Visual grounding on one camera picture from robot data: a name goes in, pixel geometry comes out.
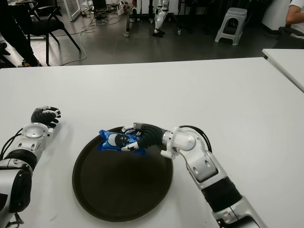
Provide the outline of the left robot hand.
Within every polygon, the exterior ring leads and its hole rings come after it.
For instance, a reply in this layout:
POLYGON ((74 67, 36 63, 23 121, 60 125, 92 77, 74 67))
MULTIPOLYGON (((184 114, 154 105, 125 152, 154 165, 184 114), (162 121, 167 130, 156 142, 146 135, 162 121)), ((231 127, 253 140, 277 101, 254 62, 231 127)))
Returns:
POLYGON ((48 128, 55 128, 59 123, 61 111, 58 108, 51 106, 38 107, 34 110, 31 116, 32 123, 40 123, 46 125, 48 128))

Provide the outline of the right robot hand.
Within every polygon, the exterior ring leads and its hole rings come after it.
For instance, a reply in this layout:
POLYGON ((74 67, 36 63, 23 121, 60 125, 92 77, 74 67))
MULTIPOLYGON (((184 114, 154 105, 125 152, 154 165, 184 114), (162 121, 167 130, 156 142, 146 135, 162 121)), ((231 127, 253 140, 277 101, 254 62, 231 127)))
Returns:
POLYGON ((147 149, 150 146, 163 145, 163 135, 167 132, 160 127, 147 123, 133 123, 131 125, 124 126, 122 133, 129 134, 130 132, 139 132, 139 140, 136 142, 127 144, 122 148, 122 151, 135 151, 138 149, 147 149))

